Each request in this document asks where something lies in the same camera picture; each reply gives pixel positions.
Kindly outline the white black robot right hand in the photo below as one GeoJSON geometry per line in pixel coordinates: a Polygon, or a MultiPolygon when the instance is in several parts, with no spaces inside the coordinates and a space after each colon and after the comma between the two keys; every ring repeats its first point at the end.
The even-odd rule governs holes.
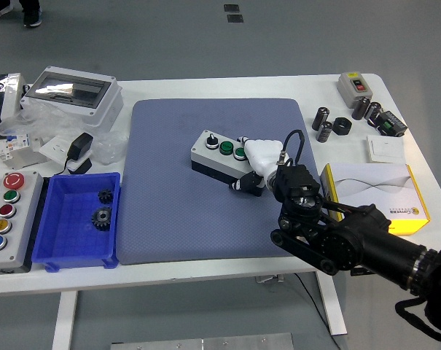
{"type": "Polygon", "coordinates": [[[281,154],[283,144],[277,140],[249,139],[245,136],[238,141],[244,148],[252,171],[236,179],[230,189],[257,196],[261,196],[264,188],[272,190],[278,163],[289,159],[286,153],[281,154]]]}

